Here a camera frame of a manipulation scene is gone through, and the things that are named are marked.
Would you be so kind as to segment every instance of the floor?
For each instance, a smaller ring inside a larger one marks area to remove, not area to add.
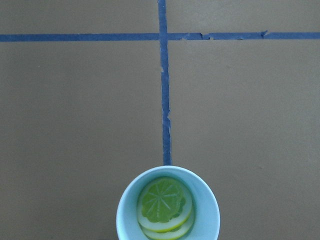
[[[219,240],[317,239],[319,9],[0,2],[0,239],[116,240],[123,191],[162,164],[208,183]]]

